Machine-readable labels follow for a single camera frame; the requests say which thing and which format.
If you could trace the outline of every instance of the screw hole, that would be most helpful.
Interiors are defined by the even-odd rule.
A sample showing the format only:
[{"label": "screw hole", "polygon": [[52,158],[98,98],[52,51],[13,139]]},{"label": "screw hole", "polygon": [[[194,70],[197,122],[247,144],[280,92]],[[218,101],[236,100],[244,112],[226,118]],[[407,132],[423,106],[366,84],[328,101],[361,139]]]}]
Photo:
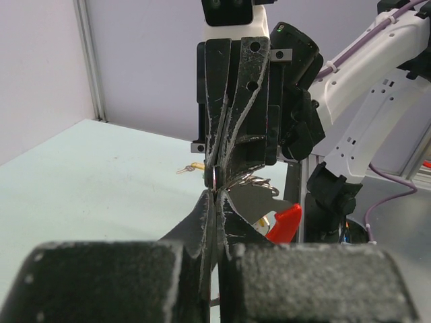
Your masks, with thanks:
[{"label": "screw hole", "polygon": [[43,258],[43,253],[37,254],[37,255],[34,257],[34,261],[42,260],[42,258]]},{"label": "screw hole", "polygon": [[213,0],[212,1],[212,7],[214,8],[214,9],[217,9],[219,6],[220,6],[220,0]]},{"label": "screw hole", "polygon": [[37,315],[36,315],[36,321],[37,322],[43,322],[45,320],[45,315],[43,314],[43,312],[39,312]]},{"label": "screw hole", "polygon": [[259,49],[261,49],[261,45],[258,42],[252,42],[250,49],[252,52],[257,52]]},{"label": "screw hole", "polygon": [[256,91],[259,88],[256,82],[251,81],[247,84],[247,89],[251,92]]},{"label": "screw hole", "polygon": [[28,275],[26,276],[26,278],[24,279],[24,281],[25,281],[27,284],[31,284],[31,283],[33,283],[33,281],[34,281],[34,277],[33,277],[33,275],[32,275],[32,274],[28,274]]}]

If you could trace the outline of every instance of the white wall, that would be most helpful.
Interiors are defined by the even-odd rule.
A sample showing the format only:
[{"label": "white wall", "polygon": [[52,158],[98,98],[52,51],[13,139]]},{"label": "white wall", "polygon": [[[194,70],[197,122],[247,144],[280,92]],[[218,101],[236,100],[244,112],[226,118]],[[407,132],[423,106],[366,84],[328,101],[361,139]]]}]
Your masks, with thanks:
[{"label": "white wall", "polygon": [[93,117],[73,0],[0,0],[0,164]]}]

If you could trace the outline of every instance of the black bracket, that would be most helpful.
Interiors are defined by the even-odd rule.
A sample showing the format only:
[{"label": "black bracket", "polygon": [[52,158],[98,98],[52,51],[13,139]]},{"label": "black bracket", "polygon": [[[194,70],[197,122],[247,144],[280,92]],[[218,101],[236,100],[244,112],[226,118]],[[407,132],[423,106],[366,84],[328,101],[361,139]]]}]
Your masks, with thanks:
[{"label": "black bracket", "polygon": [[307,182],[305,239],[321,242],[327,235],[338,232],[343,217],[356,208],[356,195],[362,184],[346,183],[346,177],[332,174],[326,163],[319,164]]},{"label": "black bracket", "polygon": [[255,0],[255,5],[271,5],[278,0]]},{"label": "black bracket", "polygon": [[273,50],[289,48],[292,60],[271,67],[269,99],[280,106],[279,145],[288,159],[302,160],[325,138],[308,88],[321,67],[323,57],[318,46],[297,28],[279,22],[271,33]]},{"label": "black bracket", "polygon": [[[381,0],[377,4],[377,11],[380,14],[384,11],[399,9],[404,5],[407,5],[409,2],[409,0]],[[428,18],[431,20],[431,2],[425,3],[425,5],[420,8],[416,16],[422,19]],[[431,82],[431,24],[430,40],[428,42],[427,49],[414,59],[400,65],[398,68],[403,71],[409,71],[407,74],[407,78],[409,79],[416,79],[416,77],[420,76]]]},{"label": "black bracket", "polygon": [[247,25],[253,21],[253,0],[202,0],[211,27]]}]

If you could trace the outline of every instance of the wire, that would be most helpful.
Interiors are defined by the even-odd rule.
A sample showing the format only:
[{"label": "wire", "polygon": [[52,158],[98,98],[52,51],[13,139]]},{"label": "wire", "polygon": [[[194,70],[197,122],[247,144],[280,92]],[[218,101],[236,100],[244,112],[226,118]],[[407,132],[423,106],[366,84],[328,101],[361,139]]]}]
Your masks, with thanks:
[{"label": "wire", "polygon": [[372,164],[370,164],[370,169],[374,173],[376,173],[377,175],[379,175],[379,176],[381,176],[383,178],[386,178],[387,180],[391,180],[392,182],[395,182],[395,183],[398,183],[398,184],[402,184],[402,185],[407,186],[408,188],[410,188],[410,190],[408,192],[404,192],[404,193],[401,193],[401,194],[396,194],[396,195],[387,197],[387,198],[385,198],[385,199],[377,202],[376,204],[374,204],[373,206],[371,206],[367,210],[367,212],[365,212],[365,215],[364,215],[364,225],[365,225],[366,231],[368,232],[368,238],[369,238],[369,240],[370,240],[371,243],[375,244],[376,240],[374,239],[374,236],[372,234],[371,224],[370,224],[370,215],[371,215],[371,212],[373,212],[375,208],[377,208],[378,206],[382,205],[383,203],[386,203],[386,202],[394,200],[394,199],[398,199],[399,197],[403,197],[403,196],[415,194],[418,191],[418,189],[416,188],[416,186],[415,186],[414,183],[402,180],[400,178],[397,178],[397,177],[394,177],[394,176],[391,176],[391,175],[384,174],[384,173],[380,172],[379,170],[377,170]]},{"label": "wire", "polygon": [[393,18],[387,18],[383,22],[381,22],[378,26],[376,26],[373,30],[371,30],[367,35],[359,39],[357,43],[355,43],[352,47],[349,48],[344,54],[342,54],[335,62],[330,62],[331,66],[323,69],[319,72],[316,79],[321,79],[333,72],[336,71],[340,67],[341,64],[346,62],[350,57],[352,57],[356,52],[358,52],[362,47],[364,47],[370,40],[372,40],[379,32],[384,30],[387,26],[393,23],[393,19],[397,19],[401,17],[404,13],[408,12],[415,5],[419,5],[422,2],[426,2],[427,0],[412,0],[407,5],[404,5],[402,8],[398,9],[393,15]]},{"label": "wire", "polygon": [[342,226],[343,227],[341,228],[341,233],[339,235],[339,240],[338,240],[339,244],[344,242],[345,232],[347,231],[347,215],[344,215],[344,217],[343,217]]}]

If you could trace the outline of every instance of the cable tie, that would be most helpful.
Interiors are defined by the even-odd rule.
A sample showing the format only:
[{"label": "cable tie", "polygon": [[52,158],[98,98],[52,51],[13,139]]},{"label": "cable tie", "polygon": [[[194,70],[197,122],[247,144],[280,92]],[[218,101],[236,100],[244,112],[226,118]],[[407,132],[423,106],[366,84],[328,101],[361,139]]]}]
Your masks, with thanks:
[{"label": "cable tie", "polygon": [[395,25],[395,23],[397,22],[393,15],[390,15],[387,19],[389,19],[393,25]]},{"label": "cable tie", "polygon": [[336,67],[332,61],[327,61],[326,66],[328,66],[330,69],[332,69],[333,73],[336,73],[339,71],[338,67]]}]

